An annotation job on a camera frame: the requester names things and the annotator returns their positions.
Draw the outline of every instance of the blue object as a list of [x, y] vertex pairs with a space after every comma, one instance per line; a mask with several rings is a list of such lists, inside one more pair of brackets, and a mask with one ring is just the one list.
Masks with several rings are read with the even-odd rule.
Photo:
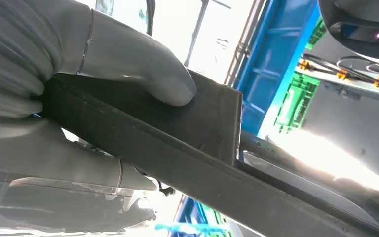
[[158, 226], [158, 228], [169, 229], [172, 233], [172, 237], [198, 237], [200, 233], [209, 233], [209, 232], [220, 232], [225, 233], [226, 230], [217, 225], [211, 225], [207, 222], [207, 218], [205, 216], [202, 205], [189, 198], [185, 197], [184, 203], [182, 205], [182, 209], [178, 215], [176, 220], [177, 222], [190, 224], [193, 228], [197, 228], [199, 233], [197, 234], [187, 234], [185, 230], [190, 230], [189, 226], [179, 226], [179, 225], [163, 225]]
[[227, 229], [218, 225], [211, 224], [191, 224], [191, 223], [159, 223], [155, 226], [155, 230], [168, 230], [174, 233], [181, 234], [209, 234], [209, 233], [222, 233], [225, 234]]
[[269, 1], [233, 86], [243, 93], [242, 129], [263, 137], [273, 127], [319, 16], [316, 0]]

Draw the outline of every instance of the wire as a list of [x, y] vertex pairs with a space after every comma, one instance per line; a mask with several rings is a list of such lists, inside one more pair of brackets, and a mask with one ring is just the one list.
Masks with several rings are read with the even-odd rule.
[[347, 61], [347, 60], [349, 60], [349, 61], [357, 60], [357, 61], [365, 62], [365, 63], [367, 63], [367, 66], [365, 67], [367, 69], [367, 71], [379, 74], [379, 70], [374, 69], [375, 66], [379, 67], [379, 63], [373, 62], [371, 60], [365, 59], [365, 58], [360, 57], [360, 56], [347, 56], [347, 57], [340, 58], [338, 60], [337, 64], [340, 64], [340, 63]]
[[372, 76], [369, 76], [369, 75], [367, 75], [365, 73], [362, 73], [362, 72], [360, 72], [358, 70], [355, 70], [355, 69], [353, 69], [351, 67], [348, 67], [348, 66], [346, 66], [344, 64], [345, 61], [351, 61], [351, 60], [363, 61], [363, 62], [367, 63], [366, 69], [369, 72], [373, 72], [373, 73], [378, 73], [379, 74], [379, 70], [374, 69], [375, 66], [379, 67], [379, 63], [370, 61], [368, 59], [364, 59], [364, 58], [362, 58], [360, 56], [343, 57], [343, 58], [340, 58], [336, 63], [333, 63], [333, 62], [331, 62], [329, 60], [320, 58], [318, 56], [305, 53], [305, 54], [303, 54], [302, 59], [310, 61], [310, 62], [312, 62], [312, 63], [314, 63], [314, 64], [316, 64], [316, 65], [324, 68], [324, 69], [320, 69], [320, 68], [317, 68], [317, 67], [312, 67], [312, 69], [314, 71], [324, 72], [324, 73], [329, 73], [329, 74], [336, 75], [336, 73], [338, 73], [342, 69], [342, 70], [344, 70], [344, 71], [346, 71], [348, 73], [348, 76], [351, 79], [356, 79], [356, 80], [360, 80], [360, 81], [364, 81], [364, 82], [369, 82], [369, 83], [376, 82], [376, 83], [379, 84], [379, 80], [377, 80], [376, 78], [374, 78]]

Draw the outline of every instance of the green plastic rack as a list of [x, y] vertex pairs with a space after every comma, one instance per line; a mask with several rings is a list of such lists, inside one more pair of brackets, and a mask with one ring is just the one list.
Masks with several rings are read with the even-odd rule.
[[[226, 217], [215, 210], [211, 209], [210, 207], [201, 204], [202, 209], [204, 210], [205, 217], [207, 219], [207, 223], [211, 224], [217, 224], [222, 225], [224, 223], [227, 223]], [[210, 233], [206, 235], [208, 237], [232, 237], [232, 234], [230, 231], [227, 231], [226, 234], [222, 233]]]
[[325, 35], [325, 33], [325, 23], [323, 22], [322, 17], [320, 17], [317, 21], [316, 27], [313, 30], [313, 33], [311, 34], [310, 39], [308, 40], [306, 48], [312, 50], [314, 46], [317, 44], [317, 42], [319, 42], [319, 40], [322, 38], [322, 36]]
[[294, 72], [274, 124], [279, 133], [287, 134], [302, 126], [319, 83], [318, 79]]

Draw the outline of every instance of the blue panel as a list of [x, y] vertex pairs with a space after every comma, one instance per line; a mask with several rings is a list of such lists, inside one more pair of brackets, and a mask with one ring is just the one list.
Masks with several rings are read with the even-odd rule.
[[252, 53], [234, 87], [243, 93], [242, 129], [273, 126], [301, 53], [319, 18], [316, 0], [270, 0], [255, 29]]

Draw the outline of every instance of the sunlight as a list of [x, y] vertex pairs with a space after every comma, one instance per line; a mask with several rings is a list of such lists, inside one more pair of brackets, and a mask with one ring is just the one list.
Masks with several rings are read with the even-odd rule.
[[289, 134], [272, 134], [270, 139], [302, 163], [334, 175], [348, 178], [379, 191], [379, 176], [359, 160], [326, 140], [310, 132], [299, 130]]

